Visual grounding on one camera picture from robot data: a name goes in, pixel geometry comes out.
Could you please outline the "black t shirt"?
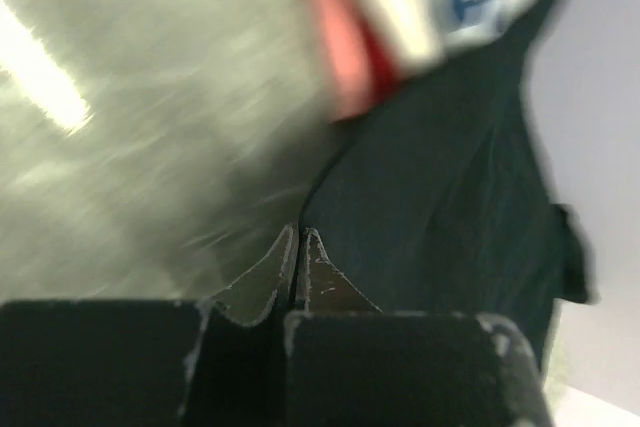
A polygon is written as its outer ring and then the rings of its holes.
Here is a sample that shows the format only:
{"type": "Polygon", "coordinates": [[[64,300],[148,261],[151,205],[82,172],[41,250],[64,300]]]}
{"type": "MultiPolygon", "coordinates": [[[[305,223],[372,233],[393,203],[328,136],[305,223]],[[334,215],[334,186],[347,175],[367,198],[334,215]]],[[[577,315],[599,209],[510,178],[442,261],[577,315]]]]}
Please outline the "black t shirt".
{"type": "Polygon", "coordinates": [[[525,118],[528,51],[555,0],[376,107],[301,213],[330,261],[384,311],[490,312],[541,356],[554,303],[589,299],[587,265],[554,203],[525,118]]]}

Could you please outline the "white folded t shirt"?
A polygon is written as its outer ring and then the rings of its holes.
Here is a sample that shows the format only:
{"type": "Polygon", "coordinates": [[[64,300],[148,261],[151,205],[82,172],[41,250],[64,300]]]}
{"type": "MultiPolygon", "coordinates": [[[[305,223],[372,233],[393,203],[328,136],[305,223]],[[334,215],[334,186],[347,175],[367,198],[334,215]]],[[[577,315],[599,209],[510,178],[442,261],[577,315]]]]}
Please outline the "white folded t shirt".
{"type": "Polygon", "coordinates": [[[443,54],[424,0],[358,0],[373,29],[402,69],[417,70],[443,54]]]}

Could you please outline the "pink folded t shirt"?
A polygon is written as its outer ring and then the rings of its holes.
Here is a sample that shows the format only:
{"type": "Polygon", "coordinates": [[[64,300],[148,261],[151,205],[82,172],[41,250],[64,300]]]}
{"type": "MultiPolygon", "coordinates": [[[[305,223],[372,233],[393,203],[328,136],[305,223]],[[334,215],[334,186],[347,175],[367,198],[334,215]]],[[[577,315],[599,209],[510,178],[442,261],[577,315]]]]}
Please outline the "pink folded t shirt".
{"type": "Polygon", "coordinates": [[[357,117],[370,107],[374,95],[374,75],[359,10],[354,0],[309,1],[333,89],[331,118],[357,117]]]}

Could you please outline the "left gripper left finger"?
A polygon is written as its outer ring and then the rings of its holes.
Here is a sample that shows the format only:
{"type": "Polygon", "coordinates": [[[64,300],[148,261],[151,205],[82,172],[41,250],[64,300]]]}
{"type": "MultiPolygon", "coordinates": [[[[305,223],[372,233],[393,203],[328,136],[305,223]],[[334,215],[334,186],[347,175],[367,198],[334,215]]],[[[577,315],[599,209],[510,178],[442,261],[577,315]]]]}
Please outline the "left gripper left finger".
{"type": "Polygon", "coordinates": [[[282,319],[299,234],[218,294],[1,307],[5,426],[266,426],[282,407],[282,319]]]}

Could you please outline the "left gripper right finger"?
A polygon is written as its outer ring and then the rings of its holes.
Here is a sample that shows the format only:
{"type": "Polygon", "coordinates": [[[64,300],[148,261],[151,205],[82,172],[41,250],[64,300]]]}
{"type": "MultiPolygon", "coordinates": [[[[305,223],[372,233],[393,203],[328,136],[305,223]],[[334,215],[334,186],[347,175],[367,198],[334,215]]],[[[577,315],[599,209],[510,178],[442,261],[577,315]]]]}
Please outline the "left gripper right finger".
{"type": "Polygon", "coordinates": [[[533,351],[488,313],[381,313],[304,236],[284,321],[288,426],[549,426],[533,351]]]}

